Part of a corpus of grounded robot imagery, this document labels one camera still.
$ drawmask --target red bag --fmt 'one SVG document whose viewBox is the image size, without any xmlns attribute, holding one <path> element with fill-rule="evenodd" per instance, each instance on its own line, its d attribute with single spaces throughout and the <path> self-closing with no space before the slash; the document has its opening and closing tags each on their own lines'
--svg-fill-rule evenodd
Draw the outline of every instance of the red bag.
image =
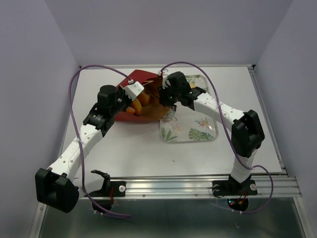
<svg viewBox="0 0 317 238">
<path fill-rule="evenodd" d="M 162 86 L 162 79 L 157 74 L 136 69 L 130 75 L 134 81 L 138 81 L 144 86 L 144 92 L 150 95 L 150 102 L 142 106 L 142 113 L 139 116 L 120 112 L 115 116 L 116 121 L 150 122 L 163 118 L 169 111 L 169 107 L 164 107 L 159 103 L 158 88 Z M 128 85 L 128 78 L 125 78 L 119 85 Z"/>
</svg>

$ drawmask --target gray floor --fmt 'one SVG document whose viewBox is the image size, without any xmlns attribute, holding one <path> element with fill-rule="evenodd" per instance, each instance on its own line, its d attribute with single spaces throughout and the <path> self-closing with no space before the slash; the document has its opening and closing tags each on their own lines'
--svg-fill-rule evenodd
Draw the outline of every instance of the gray floor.
<svg viewBox="0 0 317 238">
<path fill-rule="evenodd" d="M 265 199 L 250 200 L 249 210 Z M 113 211 L 133 215 L 117 220 L 95 215 L 89 200 L 68 214 L 47 208 L 40 237 L 50 238 L 301 238 L 305 237 L 292 198 L 275 198 L 264 210 L 239 215 L 213 206 L 226 200 L 121 200 Z"/>
</svg>

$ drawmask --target gray wall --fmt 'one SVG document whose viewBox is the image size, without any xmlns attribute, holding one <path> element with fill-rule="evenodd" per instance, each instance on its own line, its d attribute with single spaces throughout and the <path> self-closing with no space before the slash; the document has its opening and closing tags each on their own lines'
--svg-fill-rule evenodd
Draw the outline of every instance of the gray wall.
<svg viewBox="0 0 317 238">
<path fill-rule="evenodd" d="M 295 0 L 256 66 L 287 171 L 317 227 L 317 1 Z"/>
<path fill-rule="evenodd" d="M 246 64 L 290 0 L 45 0 L 80 65 Z"/>
<path fill-rule="evenodd" d="M 28 237 L 34 174 L 61 146 L 78 65 L 43 0 L 0 2 L 0 237 Z"/>
</svg>

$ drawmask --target white tabletop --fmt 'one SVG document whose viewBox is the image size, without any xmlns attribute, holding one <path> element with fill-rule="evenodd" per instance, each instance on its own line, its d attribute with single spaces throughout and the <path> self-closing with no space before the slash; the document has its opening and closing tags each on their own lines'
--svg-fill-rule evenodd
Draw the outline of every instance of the white tabletop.
<svg viewBox="0 0 317 238">
<path fill-rule="evenodd" d="M 159 68 L 139 68 L 157 73 Z M 203 67 L 217 89 L 220 101 L 243 111 L 258 112 L 265 140 L 254 159 L 254 165 L 269 172 L 281 167 L 265 122 L 247 67 Z M 130 74 L 134 68 L 120 69 Z M 192 67 L 169 68 L 169 73 L 200 74 Z M 80 127 L 97 101 L 103 85 L 117 85 L 123 76 L 106 69 L 86 69 L 79 77 L 73 109 Z M 166 143 L 160 137 L 159 122 L 138 124 L 115 122 L 105 137 L 85 160 L 86 171 L 97 169 L 112 177 L 219 175 L 231 172 L 234 155 L 218 123 L 218 138 L 212 142 Z M 68 123 L 63 150 L 75 137 L 71 120 Z M 261 169 L 254 173 L 263 173 Z"/>
</svg>

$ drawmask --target floral patterned tray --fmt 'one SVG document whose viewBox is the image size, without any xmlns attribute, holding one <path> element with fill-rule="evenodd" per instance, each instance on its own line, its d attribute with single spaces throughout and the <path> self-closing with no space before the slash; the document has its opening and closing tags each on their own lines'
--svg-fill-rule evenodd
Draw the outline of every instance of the floral patterned tray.
<svg viewBox="0 0 317 238">
<path fill-rule="evenodd" d="M 197 86 L 209 92 L 207 79 L 202 75 L 186 75 L 192 87 Z M 176 104 L 160 120 L 161 137 L 165 142 L 212 141 L 218 135 L 215 119 Z"/>
</svg>

